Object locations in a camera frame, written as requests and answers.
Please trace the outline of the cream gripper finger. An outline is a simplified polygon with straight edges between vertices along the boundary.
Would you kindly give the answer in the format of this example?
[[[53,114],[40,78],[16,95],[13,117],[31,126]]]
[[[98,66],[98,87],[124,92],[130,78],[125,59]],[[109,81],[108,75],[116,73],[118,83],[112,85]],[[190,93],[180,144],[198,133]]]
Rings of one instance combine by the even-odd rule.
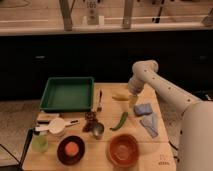
[[[134,105],[136,104],[137,100],[138,100],[138,96],[137,95],[130,95],[129,96],[129,107],[133,108]]]

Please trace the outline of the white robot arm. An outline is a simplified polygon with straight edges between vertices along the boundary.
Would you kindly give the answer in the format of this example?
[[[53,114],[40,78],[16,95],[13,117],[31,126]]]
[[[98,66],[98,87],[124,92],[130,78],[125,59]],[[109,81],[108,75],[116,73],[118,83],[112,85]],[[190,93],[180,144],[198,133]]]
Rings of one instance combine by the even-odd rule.
[[[213,171],[213,101],[204,101],[158,74],[155,60],[132,65],[129,92],[138,95],[148,84],[182,116],[176,171]]]

